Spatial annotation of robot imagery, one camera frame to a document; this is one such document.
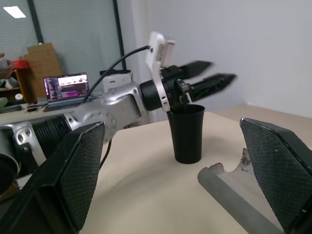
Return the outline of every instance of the laptop screen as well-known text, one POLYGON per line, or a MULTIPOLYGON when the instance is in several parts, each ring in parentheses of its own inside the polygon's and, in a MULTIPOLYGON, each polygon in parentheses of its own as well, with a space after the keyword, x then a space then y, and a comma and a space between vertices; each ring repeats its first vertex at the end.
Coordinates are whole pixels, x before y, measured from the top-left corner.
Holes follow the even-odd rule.
POLYGON ((89 92, 86 73, 44 79, 48 102, 82 98, 89 92))

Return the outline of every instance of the ceiling light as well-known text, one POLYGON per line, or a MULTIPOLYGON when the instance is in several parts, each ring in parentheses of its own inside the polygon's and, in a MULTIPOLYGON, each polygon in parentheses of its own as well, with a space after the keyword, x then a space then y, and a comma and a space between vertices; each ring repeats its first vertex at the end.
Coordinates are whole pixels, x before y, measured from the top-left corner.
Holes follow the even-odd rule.
POLYGON ((19 9, 18 6, 4 7, 4 10, 6 10, 7 13, 9 13, 16 19, 26 17, 26 15, 24 15, 24 13, 19 9))

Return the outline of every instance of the red object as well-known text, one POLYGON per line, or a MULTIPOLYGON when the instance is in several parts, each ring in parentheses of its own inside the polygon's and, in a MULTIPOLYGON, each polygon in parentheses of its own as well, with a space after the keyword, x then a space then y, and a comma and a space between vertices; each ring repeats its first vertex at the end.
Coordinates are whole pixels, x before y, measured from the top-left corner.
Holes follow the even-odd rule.
POLYGON ((15 60, 13 61, 15 68, 14 69, 26 69, 30 68, 26 60, 15 60))

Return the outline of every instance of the robotic arm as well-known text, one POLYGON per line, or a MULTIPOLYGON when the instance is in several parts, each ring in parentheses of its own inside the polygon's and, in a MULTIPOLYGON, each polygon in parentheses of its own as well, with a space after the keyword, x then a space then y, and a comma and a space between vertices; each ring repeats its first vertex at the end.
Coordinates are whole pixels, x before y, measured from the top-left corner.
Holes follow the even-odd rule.
POLYGON ((189 84, 185 80, 200 75, 212 63, 195 61, 169 66, 175 42, 153 32, 146 62, 153 79, 113 88, 101 98, 80 105, 75 111, 30 121, 0 123, 0 194, 17 178, 32 173, 57 148, 62 138, 81 126, 104 122, 104 143, 125 126, 146 117, 149 111, 165 112, 225 89, 234 74, 216 74, 189 84))

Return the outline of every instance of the laptop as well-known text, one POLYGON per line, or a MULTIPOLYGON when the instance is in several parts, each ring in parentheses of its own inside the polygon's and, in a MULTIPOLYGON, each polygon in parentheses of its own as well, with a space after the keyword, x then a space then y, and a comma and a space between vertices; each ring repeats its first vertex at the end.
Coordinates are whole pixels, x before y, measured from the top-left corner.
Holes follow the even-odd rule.
POLYGON ((89 92, 86 73, 45 78, 44 87, 48 99, 44 112, 79 106, 89 92))

